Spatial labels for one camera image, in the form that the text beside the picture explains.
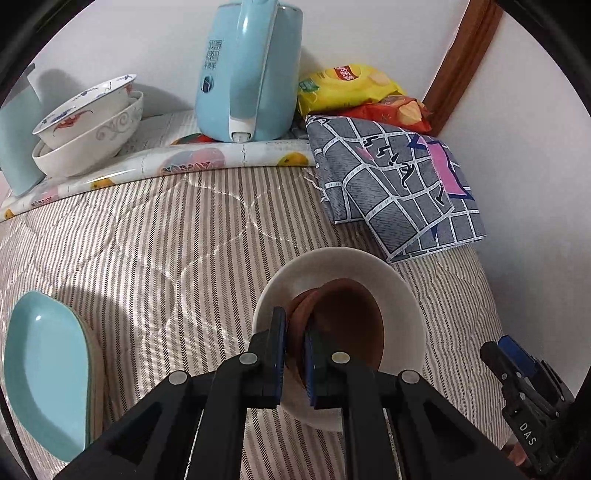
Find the white bowl with swirl pattern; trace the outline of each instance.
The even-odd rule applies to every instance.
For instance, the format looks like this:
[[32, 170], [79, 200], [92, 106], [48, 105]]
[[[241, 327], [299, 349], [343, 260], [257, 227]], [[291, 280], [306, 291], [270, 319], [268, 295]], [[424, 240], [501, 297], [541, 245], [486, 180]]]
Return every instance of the white bowl with swirl pattern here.
[[144, 94], [134, 90], [128, 102], [123, 111], [55, 150], [40, 141], [33, 150], [33, 160], [39, 170], [49, 177], [76, 177], [117, 155], [139, 127]]

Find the white wall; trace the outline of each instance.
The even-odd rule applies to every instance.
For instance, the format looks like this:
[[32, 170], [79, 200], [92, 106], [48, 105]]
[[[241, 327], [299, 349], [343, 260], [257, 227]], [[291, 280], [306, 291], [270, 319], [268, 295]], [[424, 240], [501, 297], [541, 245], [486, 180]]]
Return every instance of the white wall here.
[[505, 16], [445, 127], [489, 237], [478, 251], [506, 333], [578, 390], [591, 365], [591, 119]]
[[[209, 27], [224, 0], [95, 0], [35, 59], [31, 83], [51, 110], [137, 73], [145, 113], [192, 108]], [[304, 11], [301, 70], [369, 63], [422, 98], [467, 0], [294, 0]]]

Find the white bowl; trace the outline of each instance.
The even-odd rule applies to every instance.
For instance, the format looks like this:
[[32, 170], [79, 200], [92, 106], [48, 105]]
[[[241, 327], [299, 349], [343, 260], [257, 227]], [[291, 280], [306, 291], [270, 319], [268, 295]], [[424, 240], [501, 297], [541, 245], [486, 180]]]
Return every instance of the white bowl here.
[[33, 135], [56, 149], [88, 132], [127, 106], [135, 77], [124, 75], [79, 93], [41, 120]]
[[139, 127], [144, 94], [133, 91], [127, 102], [125, 110], [55, 150], [40, 141], [33, 150], [39, 170], [50, 177], [74, 177], [115, 156]]
[[[320, 287], [335, 278], [352, 278], [374, 296], [384, 320], [384, 355], [379, 370], [398, 374], [423, 370], [425, 320], [417, 299], [406, 282], [386, 262], [354, 248], [312, 250], [283, 266], [263, 290], [256, 304], [252, 333], [269, 328], [274, 306], [285, 307], [298, 294]], [[314, 410], [295, 375], [283, 374], [281, 407], [299, 421], [316, 429], [341, 432], [340, 410]]]

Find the striped mattress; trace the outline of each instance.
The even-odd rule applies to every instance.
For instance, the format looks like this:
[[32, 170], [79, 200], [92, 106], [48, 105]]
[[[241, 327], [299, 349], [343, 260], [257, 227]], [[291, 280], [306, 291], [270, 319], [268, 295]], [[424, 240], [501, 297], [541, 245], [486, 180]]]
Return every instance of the striped mattress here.
[[[0, 347], [26, 291], [80, 314], [105, 361], [105, 424], [172, 371], [217, 368], [248, 347], [256, 301], [294, 257], [342, 245], [381, 256], [365, 226], [326, 219], [309, 168], [236, 168], [118, 185], [0, 225]], [[500, 385], [479, 360], [502, 334], [470, 246], [394, 267], [427, 324], [423, 376], [496, 445], [509, 436]], [[0, 375], [4, 385], [4, 373]], [[64, 463], [17, 422], [40, 479]], [[10, 444], [6, 428], [0, 425]], [[345, 477], [341, 434], [301, 424], [281, 408], [249, 410], [241, 478]]]

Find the yellow chip bag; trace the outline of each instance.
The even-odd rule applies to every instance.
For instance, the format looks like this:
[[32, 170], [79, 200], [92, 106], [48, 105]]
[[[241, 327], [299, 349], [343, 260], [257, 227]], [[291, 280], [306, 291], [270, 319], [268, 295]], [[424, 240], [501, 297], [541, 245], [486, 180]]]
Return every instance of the yellow chip bag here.
[[298, 85], [297, 107], [301, 116], [375, 103], [388, 95], [406, 95], [380, 70], [362, 63], [343, 65], [310, 75]]

